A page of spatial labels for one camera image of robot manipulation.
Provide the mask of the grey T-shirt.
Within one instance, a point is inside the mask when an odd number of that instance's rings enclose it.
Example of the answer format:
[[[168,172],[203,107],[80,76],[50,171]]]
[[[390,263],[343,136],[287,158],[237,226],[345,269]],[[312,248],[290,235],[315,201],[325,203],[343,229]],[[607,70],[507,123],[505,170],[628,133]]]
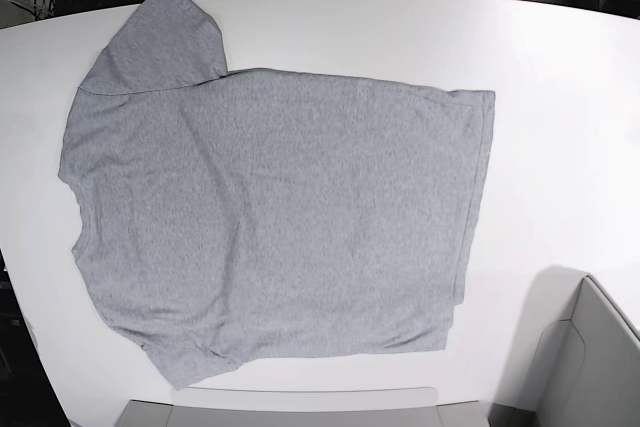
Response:
[[[266,358],[442,350],[495,95],[231,72],[191,0],[146,0],[101,51],[59,166],[103,321],[181,389]]]

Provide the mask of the grey bin at bottom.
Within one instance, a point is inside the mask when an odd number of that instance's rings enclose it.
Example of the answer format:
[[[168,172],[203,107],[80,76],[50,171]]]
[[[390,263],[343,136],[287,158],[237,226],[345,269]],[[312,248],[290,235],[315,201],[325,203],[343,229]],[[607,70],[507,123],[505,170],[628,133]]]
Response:
[[[360,391],[187,388],[168,402],[131,400],[119,426],[487,426],[477,401],[439,405],[429,387]]]

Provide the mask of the grey bin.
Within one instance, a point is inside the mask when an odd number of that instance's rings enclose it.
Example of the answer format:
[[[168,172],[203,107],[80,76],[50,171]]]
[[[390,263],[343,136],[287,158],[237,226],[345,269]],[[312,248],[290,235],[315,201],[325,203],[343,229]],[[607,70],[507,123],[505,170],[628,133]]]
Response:
[[[521,426],[639,424],[639,331],[593,276],[543,330],[519,408]]]
[[[477,401],[439,405],[429,387],[360,391],[187,388],[168,402],[131,400],[119,426],[487,426]]]

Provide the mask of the grey bin at right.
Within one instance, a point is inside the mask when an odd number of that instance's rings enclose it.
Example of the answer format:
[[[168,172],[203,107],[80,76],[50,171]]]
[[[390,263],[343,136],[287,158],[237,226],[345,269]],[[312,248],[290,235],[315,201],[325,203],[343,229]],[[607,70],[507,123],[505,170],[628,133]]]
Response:
[[[639,331],[593,276],[543,330],[519,408],[521,426],[639,424]]]

